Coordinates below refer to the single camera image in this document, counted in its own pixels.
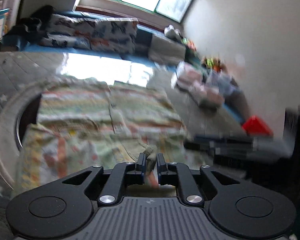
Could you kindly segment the pink tissue pack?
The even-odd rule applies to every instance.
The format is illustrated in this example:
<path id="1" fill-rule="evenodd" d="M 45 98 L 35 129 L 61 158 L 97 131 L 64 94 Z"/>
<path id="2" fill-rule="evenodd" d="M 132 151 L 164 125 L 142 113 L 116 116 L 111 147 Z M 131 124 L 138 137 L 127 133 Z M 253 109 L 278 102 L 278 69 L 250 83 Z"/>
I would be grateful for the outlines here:
<path id="1" fill-rule="evenodd" d="M 197 80 L 189 87 L 189 94 L 199 107 L 218 109 L 225 101 L 217 87 L 210 87 Z"/>
<path id="2" fill-rule="evenodd" d="M 189 90 L 194 82 L 201 83 L 202 80 L 203 74 L 200 70 L 194 68 L 193 65 L 187 62 L 180 62 L 171 77 L 171 86 Z"/>

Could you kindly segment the pink tissue pack near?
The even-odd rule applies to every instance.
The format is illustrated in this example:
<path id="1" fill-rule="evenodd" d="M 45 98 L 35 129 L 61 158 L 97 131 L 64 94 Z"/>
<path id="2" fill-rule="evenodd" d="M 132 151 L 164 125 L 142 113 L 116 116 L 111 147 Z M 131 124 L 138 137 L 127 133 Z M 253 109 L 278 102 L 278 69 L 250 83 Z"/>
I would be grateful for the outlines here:
<path id="1" fill-rule="evenodd" d="M 218 109 L 225 101 L 217 87 L 210 87 L 197 80 L 189 87 L 189 94 L 199 107 Z"/>

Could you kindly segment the butterfly pillow lying flat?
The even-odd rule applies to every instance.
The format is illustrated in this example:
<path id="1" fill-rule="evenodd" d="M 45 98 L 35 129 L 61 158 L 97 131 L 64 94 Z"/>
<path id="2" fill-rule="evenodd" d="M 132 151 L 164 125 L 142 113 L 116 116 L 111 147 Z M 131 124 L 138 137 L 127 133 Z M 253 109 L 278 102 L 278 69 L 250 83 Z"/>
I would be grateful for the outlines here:
<path id="1" fill-rule="evenodd" d="M 93 19 L 52 14 L 46 34 L 39 44 L 46 47 L 90 50 L 90 38 L 95 27 L 96 21 Z"/>

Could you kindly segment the round black induction cooktop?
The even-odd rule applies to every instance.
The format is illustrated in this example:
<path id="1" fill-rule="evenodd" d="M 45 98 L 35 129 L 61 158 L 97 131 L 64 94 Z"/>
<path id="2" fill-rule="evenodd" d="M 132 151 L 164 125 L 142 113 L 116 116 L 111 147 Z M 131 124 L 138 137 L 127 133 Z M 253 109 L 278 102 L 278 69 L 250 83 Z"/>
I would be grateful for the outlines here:
<path id="1" fill-rule="evenodd" d="M 25 106 L 21 108 L 21 111 L 17 115 L 15 122 L 15 143 L 18 151 L 23 148 L 23 138 L 27 130 L 28 125 L 37 123 L 37 114 L 40 105 L 41 94 L 34 96 L 27 100 Z"/>

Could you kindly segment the red plastic stool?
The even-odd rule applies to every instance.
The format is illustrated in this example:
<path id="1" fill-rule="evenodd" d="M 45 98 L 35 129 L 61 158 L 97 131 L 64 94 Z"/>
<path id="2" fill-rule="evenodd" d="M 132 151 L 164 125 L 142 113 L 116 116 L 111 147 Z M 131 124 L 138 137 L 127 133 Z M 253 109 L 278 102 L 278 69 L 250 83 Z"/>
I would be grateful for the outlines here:
<path id="1" fill-rule="evenodd" d="M 245 130 L 247 135 L 260 135 L 272 137 L 274 135 L 271 128 L 265 123 L 264 120 L 256 115 L 251 116 L 243 125 L 242 128 Z"/>

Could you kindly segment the colourful patterned baby garment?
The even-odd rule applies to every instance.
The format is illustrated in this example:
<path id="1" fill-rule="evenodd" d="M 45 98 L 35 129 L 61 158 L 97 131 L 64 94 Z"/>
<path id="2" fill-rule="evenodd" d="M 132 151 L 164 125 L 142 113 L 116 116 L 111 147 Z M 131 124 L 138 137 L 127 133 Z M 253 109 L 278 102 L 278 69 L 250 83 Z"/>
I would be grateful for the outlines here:
<path id="1" fill-rule="evenodd" d="M 150 161 L 198 169 L 199 153 L 183 146 L 187 129 L 162 90 L 117 82 L 68 80 L 44 88 L 35 124 L 30 124 L 16 164 L 14 195 L 93 165 L 111 169 L 136 161 L 150 148 Z"/>

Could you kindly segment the grey cushion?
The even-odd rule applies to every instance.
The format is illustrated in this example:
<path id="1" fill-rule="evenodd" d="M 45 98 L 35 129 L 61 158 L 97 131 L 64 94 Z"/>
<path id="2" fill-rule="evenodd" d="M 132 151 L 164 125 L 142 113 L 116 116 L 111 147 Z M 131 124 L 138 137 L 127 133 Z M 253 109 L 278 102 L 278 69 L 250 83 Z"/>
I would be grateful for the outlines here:
<path id="1" fill-rule="evenodd" d="M 186 47 L 165 36 L 153 34 L 148 58 L 159 64 L 177 66 L 185 60 Z"/>

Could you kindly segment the pink tissue pack far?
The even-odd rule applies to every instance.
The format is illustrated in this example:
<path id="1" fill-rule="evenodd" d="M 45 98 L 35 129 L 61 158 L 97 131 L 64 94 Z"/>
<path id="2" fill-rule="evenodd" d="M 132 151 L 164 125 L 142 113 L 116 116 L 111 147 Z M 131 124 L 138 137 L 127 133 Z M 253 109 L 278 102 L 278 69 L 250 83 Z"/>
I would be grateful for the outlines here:
<path id="1" fill-rule="evenodd" d="M 171 86 L 189 90 L 194 82 L 201 83 L 202 80 L 203 74 L 200 70 L 194 68 L 193 65 L 187 62 L 180 62 L 171 77 Z"/>

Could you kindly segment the butterfly pillow upright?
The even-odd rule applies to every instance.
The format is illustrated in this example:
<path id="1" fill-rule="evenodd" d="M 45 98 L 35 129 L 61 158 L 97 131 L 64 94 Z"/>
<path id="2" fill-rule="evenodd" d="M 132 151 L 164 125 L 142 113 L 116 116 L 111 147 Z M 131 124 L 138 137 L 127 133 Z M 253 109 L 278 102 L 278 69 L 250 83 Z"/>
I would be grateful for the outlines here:
<path id="1" fill-rule="evenodd" d="M 133 54 L 138 23 L 137 18 L 94 20 L 93 32 L 89 37 L 90 48 L 94 51 Z"/>

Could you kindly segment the grey quilted star tablecloth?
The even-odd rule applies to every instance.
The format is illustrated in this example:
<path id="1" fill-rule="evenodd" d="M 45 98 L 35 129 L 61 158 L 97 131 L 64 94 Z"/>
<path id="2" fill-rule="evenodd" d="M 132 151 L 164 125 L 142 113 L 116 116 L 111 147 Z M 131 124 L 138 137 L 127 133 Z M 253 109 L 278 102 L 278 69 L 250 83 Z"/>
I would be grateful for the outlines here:
<path id="1" fill-rule="evenodd" d="M 188 93 L 171 86 L 174 74 L 162 68 L 105 56 L 72 53 L 0 52 L 0 215 L 14 195 L 16 164 L 15 122 L 27 100 L 45 87 L 68 80 L 117 82 L 162 90 L 184 123 L 188 137 L 242 135 L 234 116 L 221 107 L 212 111 L 197 106 Z"/>

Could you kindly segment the colourful plush toy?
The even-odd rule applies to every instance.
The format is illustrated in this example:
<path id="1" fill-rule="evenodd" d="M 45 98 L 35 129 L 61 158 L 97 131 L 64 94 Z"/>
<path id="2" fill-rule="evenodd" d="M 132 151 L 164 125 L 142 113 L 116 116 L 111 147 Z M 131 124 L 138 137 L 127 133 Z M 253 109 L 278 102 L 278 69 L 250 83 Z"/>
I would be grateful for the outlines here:
<path id="1" fill-rule="evenodd" d="M 196 48 L 194 42 L 189 40 L 188 38 L 183 38 L 182 43 L 183 43 L 183 45 L 185 45 L 185 47 L 187 49 L 189 49 L 191 51 L 197 51 L 197 48 Z"/>

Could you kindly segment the small plush toys pile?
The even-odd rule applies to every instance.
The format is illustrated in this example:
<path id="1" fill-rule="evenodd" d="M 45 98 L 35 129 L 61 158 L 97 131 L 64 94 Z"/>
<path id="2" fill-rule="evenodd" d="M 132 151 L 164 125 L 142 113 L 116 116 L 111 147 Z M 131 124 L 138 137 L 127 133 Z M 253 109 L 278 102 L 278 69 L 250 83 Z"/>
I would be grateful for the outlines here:
<path id="1" fill-rule="evenodd" d="M 226 66 L 224 62 L 222 62 L 221 59 L 218 57 L 211 57 L 211 58 L 203 57 L 201 60 L 201 65 L 217 73 L 226 71 Z"/>

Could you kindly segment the black bag on sofa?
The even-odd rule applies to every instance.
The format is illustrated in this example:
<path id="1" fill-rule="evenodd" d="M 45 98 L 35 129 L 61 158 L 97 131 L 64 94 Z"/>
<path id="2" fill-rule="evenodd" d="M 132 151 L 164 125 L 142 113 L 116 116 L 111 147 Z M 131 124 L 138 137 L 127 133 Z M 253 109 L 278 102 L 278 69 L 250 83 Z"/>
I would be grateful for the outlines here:
<path id="1" fill-rule="evenodd" d="M 47 37 L 47 25 L 55 9 L 51 5 L 45 5 L 33 12 L 29 17 L 20 18 L 15 26 L 5 35 L 19 36 L 30 43 L 39 42 Z"/>

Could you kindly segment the white plush toy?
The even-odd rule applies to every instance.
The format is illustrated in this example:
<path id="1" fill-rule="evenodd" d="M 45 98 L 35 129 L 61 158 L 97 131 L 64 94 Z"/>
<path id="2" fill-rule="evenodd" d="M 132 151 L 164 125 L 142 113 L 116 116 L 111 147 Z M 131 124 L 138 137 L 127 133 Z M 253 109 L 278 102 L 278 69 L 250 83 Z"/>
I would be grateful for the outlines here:
<path id="1" fill-rule="evenodd" d="M 175 41 L 182 41 L 183 36 L 179 29 L 175 29 L 173 25 L 169 25 L 164 29 L 164 35 Z"/>

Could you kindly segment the blue sofa bed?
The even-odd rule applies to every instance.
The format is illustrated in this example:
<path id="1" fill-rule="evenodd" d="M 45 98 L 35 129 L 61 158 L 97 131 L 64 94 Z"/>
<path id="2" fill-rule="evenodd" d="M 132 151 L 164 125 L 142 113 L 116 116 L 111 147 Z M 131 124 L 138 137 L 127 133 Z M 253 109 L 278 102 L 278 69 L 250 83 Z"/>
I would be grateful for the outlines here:
<path id="1" fill-rule="evenodd" d="M 75 18 L 82 19 L 90 19 L 90 20 L 109 20 L 111 17 L 104 17 L 103 15 L 97 14 L 89 14 L 86 12 L 76 12 L 76 11 L 60 11 L 56 12 L 56 15 L 61 15 L 63 17 L 68 17 L 71 20 Z M 95 56 L 105 56 L 114 59 L 128 60 L 141 64 L 146 64 L 149 67 L 155 66 L 154 62 L 148 59 L 148 51 L 150 49 L 152 38 L 157 35 L 159 37 L 163 37 L 163 33 L 149 28 L 147 26 L 137 25 L 136 32 L 136 49 L 135 52 L 130 53 L 118 53 L 108 50 L 97 50 L 93 51 L 90 48 L 79 48 L 78 45 L 74 47 L 65 47 L 65 45 L 61 45 L 61 47 L 57 47 L 57 43 L 55 45 L 44 46 L 41 45 L 39 41 L 39 36 L 35 38 L 25 38 L 21 31 L 19 30 L 10 30 L 5 34 L 0 41 L 0 51 L 27 51 L 27 52 L 50 52 L 50 53 L 76 53 L 76 54 L 86 54 L 86 55 L 95 55 Z M 238 111 L 234 102 L 226 101 L 224 107 L 231 113 L 234 118 L 240 123 L 243 124 L 245 122 L 244 116 Z"/>

